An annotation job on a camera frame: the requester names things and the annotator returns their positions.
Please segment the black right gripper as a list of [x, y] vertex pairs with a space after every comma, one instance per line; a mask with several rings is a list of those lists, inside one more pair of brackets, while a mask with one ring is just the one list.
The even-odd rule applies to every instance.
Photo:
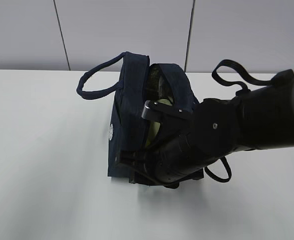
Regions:
[[179, 147], [138, 151], [121, 150], [115, 155], [114, 177], [131, 184], [179, 187]]

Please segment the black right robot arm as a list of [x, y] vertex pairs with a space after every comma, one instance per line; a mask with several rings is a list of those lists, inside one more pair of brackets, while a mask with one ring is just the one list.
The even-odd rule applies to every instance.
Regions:
[[223, 182], [208, 166], [221, 161], [229, 173], [231, 153], [294, 147], [294, 74], [279, 72], [231, 100], [206, 98], [191, 113], [148, 100], [142, 117], [160, 123], [160, 131], [150, 146], [117, 154], [115, 164], [132, 171], [131, 183], [175, 189], [204, 174]]

